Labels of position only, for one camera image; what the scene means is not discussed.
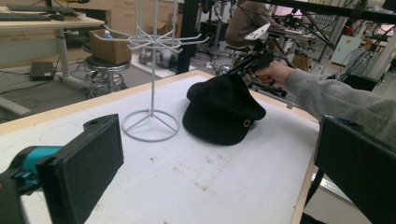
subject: stool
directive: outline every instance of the stool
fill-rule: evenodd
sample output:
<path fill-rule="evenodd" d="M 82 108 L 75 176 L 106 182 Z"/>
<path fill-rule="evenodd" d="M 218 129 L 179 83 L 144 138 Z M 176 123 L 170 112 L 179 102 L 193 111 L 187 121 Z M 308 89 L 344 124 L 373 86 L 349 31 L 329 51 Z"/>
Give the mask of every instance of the stool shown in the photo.
<path fill-rule="evenodd" d="M 107 87 L 107 93 L 127 89 L 122 75 L 117 72 L 129 68 L 130 62 L 114 64 L 90 56 L 85 60 L 85 65 L 91 70 L 85 76 L 86 81 L 92 82 L 87 93 L 88 98 L 94 97 L 96 91 L 101 87 Z"/>
<path fill-rule="evenodd" d="M 231 65 L 236 66 L 243 57 L 248 55 L 248 52 L 251 51 L 251 48 L 249 46 L 244 46 L 244 47 L 234 47 L 231 45 L 227 45 L 225 50 L 229 50 L 230 53 L 230 58 L 231 59 Z"/>

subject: black baseball cap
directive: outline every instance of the black baseball cap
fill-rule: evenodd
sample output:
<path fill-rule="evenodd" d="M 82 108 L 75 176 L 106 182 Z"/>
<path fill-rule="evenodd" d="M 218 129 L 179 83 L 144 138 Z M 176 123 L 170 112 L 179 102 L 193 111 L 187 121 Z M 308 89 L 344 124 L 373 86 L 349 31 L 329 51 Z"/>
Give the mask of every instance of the black baseball cap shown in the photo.
<path fill-rule="evenodd" d="M 183 116 L 187 131 L 207 142 L 230 146 L 241 142 L 254 120 L 266 111 L 237 75 L 213 77 L 187 91 L 190 104 Z"/>

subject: gray sleeve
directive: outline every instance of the gray sleeve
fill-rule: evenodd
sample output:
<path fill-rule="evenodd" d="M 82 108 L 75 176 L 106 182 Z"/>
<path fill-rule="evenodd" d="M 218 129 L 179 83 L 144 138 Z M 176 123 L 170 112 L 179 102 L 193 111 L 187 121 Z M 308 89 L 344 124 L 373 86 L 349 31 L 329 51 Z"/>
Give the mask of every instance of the gray sleeve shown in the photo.
<path fill-rule="evenodd" d="M 396 101 L 370 91 L 358 91 L 337 80 L 326 80 L 296 69 L 286 90 L 297 104 L 316 119 L 322 115 L 355 121 L 365 131 L 396 147 Z"/>

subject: floor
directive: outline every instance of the floor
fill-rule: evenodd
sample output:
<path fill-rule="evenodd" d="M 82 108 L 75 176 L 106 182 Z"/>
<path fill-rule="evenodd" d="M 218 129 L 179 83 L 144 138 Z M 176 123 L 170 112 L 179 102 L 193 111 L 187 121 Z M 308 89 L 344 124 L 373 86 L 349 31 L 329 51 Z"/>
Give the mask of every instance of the floor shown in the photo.
<path fill-rule="evenodd" d="M 222 53 L 217 55 L 216 60 L 212 60 L 207 54 L 201 52 L 197 52 L 191 58 L 191 66 L 212 75 L 215 75 L 224 64 L 231 64 L 231 58 Z M 69 67 L 72 76 L 80 79 L 84 79 L 88 72 L 82 59 L 70 63 Z M 325 63 L 316 64 L 310 69 L 313 74 L 327 76 L 334 74 L 339 68 Z M 0 95 L 32 109 L 35 113 L 87 100 L 87 90 L 74 83 L 68 81 L 31 82 L 28 73 L 29 70 L 26 68 L 1 70 Z M 128 88 L 151 81 L 150 74 L 132 67 L 121 73 Z M 374 92 L 395 99 L 396 74 L 387 72 L 384 82 L 375 87 Z M 289 102 L 293 100 L 293 97 L 288 95 L 281 100 Z M 17 119 L 17 117 L 0 108 L 0 123 L 13 119 Z M 327 223 L 370 223 L 351 203 L 335 197 L 326 189 L 318 190 L 305 212 Z"/>

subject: wooden desk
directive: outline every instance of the wooden desk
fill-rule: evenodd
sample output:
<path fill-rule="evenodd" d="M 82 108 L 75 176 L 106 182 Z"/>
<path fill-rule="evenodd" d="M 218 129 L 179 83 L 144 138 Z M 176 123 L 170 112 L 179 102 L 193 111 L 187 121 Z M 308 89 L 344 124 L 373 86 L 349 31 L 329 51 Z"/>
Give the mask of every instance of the wooden desk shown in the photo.
<path fill-rule="evenodd" d="M 188 88 L 200 72 L 156 82 L 156 109 L 180 122 Z M 0 173 L 25 147 L 62 146 L 93 118 L 120 120 L 149 106 L 150 84 L 0 125 Z M 122 134 L 125 163 L 87 223 L 299 223 L 313 174 L 318 123 L 304 111 L 252 93 L 267 110 L 247 137 L 231 147 L 201 141 L 181 126 L 163 142 Z M 23 197 L 31 223 L 49 223 L 42 192 Z"/>
<path fill-rule="evenodd" d="M 67 47 L 64 29 L 78 27 L 92 27 L 104 24 L 103 21 L 91 18 L 81 18 L 79 21 L 0 21 L 0 32 L 24 30 L 56 30 L 56 38 L 22 40 L 0 43 L 0 62 L 12 63 L 33 58 L 46 57 L 59 53 L 62 73 L 57 74 L 60 79 L 67 79 L 89 88 L 89 83 L 70 76 Z M 13 111 L 21 117 L 29 116 L 32 111 L 0 97 L 0 107 Z"/>

